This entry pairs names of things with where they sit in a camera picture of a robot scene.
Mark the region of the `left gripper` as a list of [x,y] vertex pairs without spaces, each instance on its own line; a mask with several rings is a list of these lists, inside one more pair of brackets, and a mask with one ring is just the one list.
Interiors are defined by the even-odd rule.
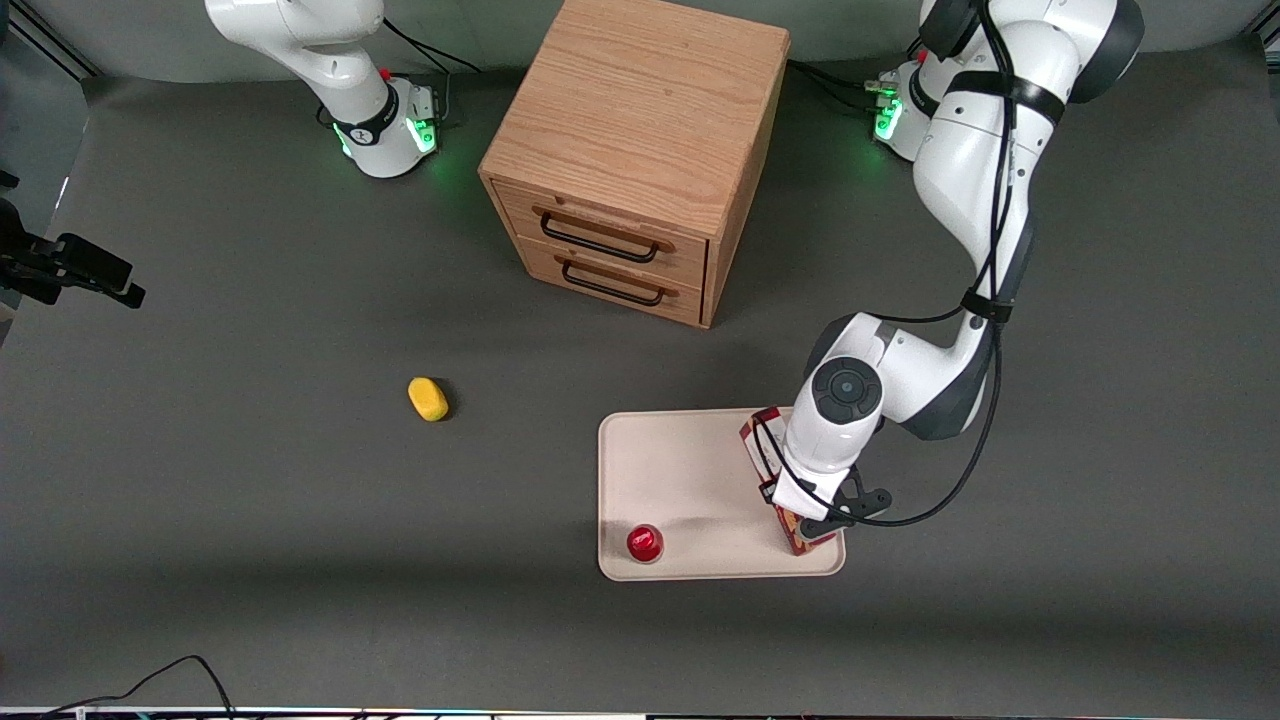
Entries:
[[803,518],[797,521],[797,538],[803,543],[819,544],[838,532],[838,520],[828,519],[832,509],[838,509],[835,496],[851,470],[852,466],[812,471],[787,465],[774,471],[774,480],[760,483],[759,492],[765,503]]

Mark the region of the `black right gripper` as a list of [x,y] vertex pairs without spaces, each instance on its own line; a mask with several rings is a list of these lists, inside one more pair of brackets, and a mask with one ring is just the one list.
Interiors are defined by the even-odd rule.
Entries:
[[[12,307],[19,297],[52,306],[61,293],[60,270],[49,255],[50,242],[29,233],[17,208],[4,195],[19,181],[1,172],[1,290]],[[99,292],[129,309],[141,307],[146,290],[131,282],[133,266],[113,252],[73,233],[58,237],[61,269],[78,281],[99,287]]]

